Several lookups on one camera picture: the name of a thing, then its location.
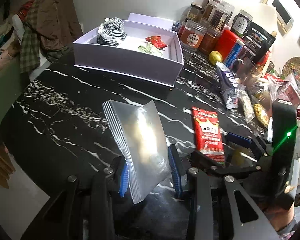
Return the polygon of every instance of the red snack packet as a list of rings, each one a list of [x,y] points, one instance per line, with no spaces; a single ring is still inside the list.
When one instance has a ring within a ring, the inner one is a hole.
[[[146,38],[146,41],[149,41],[157,49],[163,49],[167,47],[167,45],[161,40],[161,36],[150,36]]]
[[[224,164],[222,138],[216,112],[192,107],[197,150],[212,160]]]

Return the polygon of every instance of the striped cloth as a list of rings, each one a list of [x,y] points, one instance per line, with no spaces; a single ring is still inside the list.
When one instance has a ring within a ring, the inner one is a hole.
[[[29,9],[26,16],[24,27],[25,33],[23,34],[20,51],[20,72],[29,72],[40,65],[39,48],[40,42],[37,32],[39,4],[35,0],[32,7]]]
[[[117,17],[106,18],[105,22],[100,24],[98,33],[97,43],[102,45],[118,46],[127,37],[124,22]]]

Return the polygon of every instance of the metal screw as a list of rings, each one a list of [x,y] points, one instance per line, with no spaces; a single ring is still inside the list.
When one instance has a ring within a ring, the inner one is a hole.
[[[287,172],[287,169],[285,167],[283,167],[279,172],[278,172],[278,175],[279,176],[283,176],[284,174],[286,174]]]
[[[190,172],[191,174],[197,174],[197,173],[199,172],[199,170],[198,170],[197,168],[195,168],[195,167],[191,167],[191,168],[189,169],[189,172]]]
[[[111,174],[113,172],[113,169],[111,167],[106,167],[103,169],[103,172],[105,174]]]
[[[69,182],[75,182],[77,180],[77,176],[76,175],[70,175],[69,177],[68,177],[68,181]]]
[[[232,177],[232,176],[230,176],[230,175],[227,175],[226,178],[225,178],[225,180],[226,180],[227,182],[232,183],[232,182],[234,182],[234,177]]]

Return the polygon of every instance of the black package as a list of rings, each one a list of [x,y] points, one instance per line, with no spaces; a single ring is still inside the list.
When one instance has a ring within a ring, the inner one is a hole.
[[[221,83],[221,95],[226,104],[226,109],[238,107],[238,83],[232,72],[222,63],[217,62],[217,72]]]
[[[251,60],[257,63],[270,49],[275,41],[275,37],[267,33],[259,25],[251,22],[248,29],[245,31],[242,40],[244,41],[245,46],[255,54]]]

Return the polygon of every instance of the pile of clothes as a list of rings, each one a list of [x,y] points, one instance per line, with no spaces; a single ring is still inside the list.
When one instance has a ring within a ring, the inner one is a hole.
[[[21,73],[53,63],[82,35],[73,0],[31,0],[0,26],[0,70],[19,52]]]

